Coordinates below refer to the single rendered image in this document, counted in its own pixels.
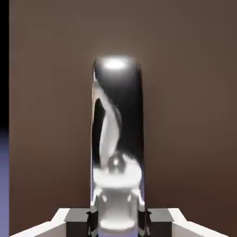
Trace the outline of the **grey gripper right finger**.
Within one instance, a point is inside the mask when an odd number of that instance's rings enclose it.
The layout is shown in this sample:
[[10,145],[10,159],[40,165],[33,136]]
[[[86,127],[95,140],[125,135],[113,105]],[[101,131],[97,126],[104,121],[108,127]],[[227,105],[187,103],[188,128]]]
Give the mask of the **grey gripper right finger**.
[[178,208],[150,208],[146,217],[146,237],[229,237],[186,220]]

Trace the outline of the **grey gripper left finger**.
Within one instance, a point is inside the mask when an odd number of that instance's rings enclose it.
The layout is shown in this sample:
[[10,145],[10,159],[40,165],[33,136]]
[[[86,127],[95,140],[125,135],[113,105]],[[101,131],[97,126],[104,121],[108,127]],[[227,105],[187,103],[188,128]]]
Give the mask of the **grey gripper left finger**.
[[10,237],[87,237],[88,208],[59,208],[50,221]]

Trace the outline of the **curved shiny metal handle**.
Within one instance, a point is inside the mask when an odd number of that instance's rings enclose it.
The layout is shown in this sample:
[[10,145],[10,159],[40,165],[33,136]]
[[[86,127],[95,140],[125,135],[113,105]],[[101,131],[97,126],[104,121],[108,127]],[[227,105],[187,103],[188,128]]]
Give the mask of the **curved shiny metal handle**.
[[126,55],[93,63],[88,236],[145,237],[142,71]]

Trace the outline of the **brown cabinet door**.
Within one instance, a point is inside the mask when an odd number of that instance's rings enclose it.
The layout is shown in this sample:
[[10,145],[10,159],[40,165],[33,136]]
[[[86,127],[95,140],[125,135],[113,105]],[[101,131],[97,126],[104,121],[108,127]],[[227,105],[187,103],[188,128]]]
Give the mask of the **brown cabinet door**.
[[237,237],[237,0],[10,0],[10,234],[90,199],[92,65],[142,65],[145,198]]

